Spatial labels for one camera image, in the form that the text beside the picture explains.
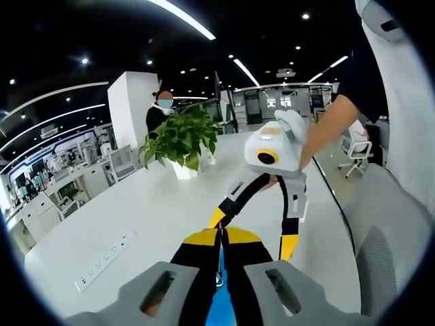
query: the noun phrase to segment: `black ceiling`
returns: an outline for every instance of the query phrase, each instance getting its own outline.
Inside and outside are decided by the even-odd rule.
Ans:
[[[214,71],[224,86],[252,86],[229,54],[240,59],[260,84],[282,82],[275,77],[276,70],[288,67],[296,71],[288,82],[306,82],[351,50],[354,4],[350,0],[336,0],[334,5],[327,1],[170,1],[208,28],[216,36],[213,41],[146,0],[56,2],[8,5],[10,21],[19,23],[14,25],[6,51],[9,65],[1,80],[0,109],[11,111],[36,96],[68,86],[112,82],[125,70],[156,72],[162,87],[173,88],[174,96],[211,96]],[[310,19],[303,20],[303,13]],[[83,57],[89,58],[86,66],[80,63]],[[344,66],[331,69],[318,81],[340,78]],[[10,85],[10,79],[16,83]],[[61,93],[25,108],[29,118],[10,118],[2,125],[7,132],[0,137],[0,147],[50,117],[106,103],[106,89],[97,86]],[[98,122],[109,119],[107,105],[94,112]],[[88,112],[75,113],[56,125],[74,128],[87,116]],[[39,133],[30,132],[0,155],[13,159],[32,147]]]

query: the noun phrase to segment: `white cabinet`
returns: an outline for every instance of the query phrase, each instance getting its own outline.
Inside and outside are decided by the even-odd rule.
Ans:
[[[26,204],[26,206],[24,206],[21,211],[18,212],[18,214],[22,216],[22,221],[25,225],[28,225],[32,223],[32,221],[37,219],[37,213],[33,207],[34,206],[30,202]]]
[[[47,234],[44,225],[40,219],[34,219],[30,224],[26,225],[29,233],[35,242],[39,242]]]
[[[39,194],[29,204],[32,204],[38,215],[43,214],[50,207],[53,207],[53,203],[45,194]]]
[[[56,225],[61,223],[59,213],[54,206],[51,206],[48,210],[43,212],[39,216],[39,220],[42,222],[47,233],[49,233]]]

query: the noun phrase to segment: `wall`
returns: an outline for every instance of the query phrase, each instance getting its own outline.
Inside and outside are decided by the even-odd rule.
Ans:
[[[7,185],[7,175],[0,175],[0,209],[2,212],[11,207],[9,192],[6,189]]]
[[[146,134],[146,116],[158,90],[155,73],[124,72],[107,90],[110,116],[118,147],[142,146]]]

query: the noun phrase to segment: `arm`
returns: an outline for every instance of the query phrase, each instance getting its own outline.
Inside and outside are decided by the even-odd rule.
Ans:
[[[338,95],[320,121],[308,130],[308,142],[302,149],[300,167],[306,167],[311,157],[337,139],[359,114],[358,108],[346,96]]]

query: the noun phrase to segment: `person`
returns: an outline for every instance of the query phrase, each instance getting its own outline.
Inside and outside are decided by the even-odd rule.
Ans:
[[[304,169],[311,158],[335,141],[349,128],[360,114],[375,123],[381,115],[387,114],[387,97],[376,62],[375,55],[362,28],[362,21],[356,10],[354,19],[354,45],[347,71],[338,87],[338,95],[318,123],[310,126],[307,143],[300,158]],[[263,190],[277,183],[276,176]]]
[[[156,99],[153,105],[148,109],[147,113],[147,129],[148,134],[151,139],[155,139],[157,137],[157,134],[153,133],[157,127],[159,127],[163,122],[166,122],[168,120],[169,115],[171,114],[171,110],[168,108],[163,108],[159,104],[165,105],[162,101],[170,101],[169,98],[166,98],[166,93],[169,94],[168,97],[172,97],[171,93],[159,90],[157,93],[152,93],[154,98]]]
[[[71,150],[68,151],[68,161],[75,161],[75,154]]]

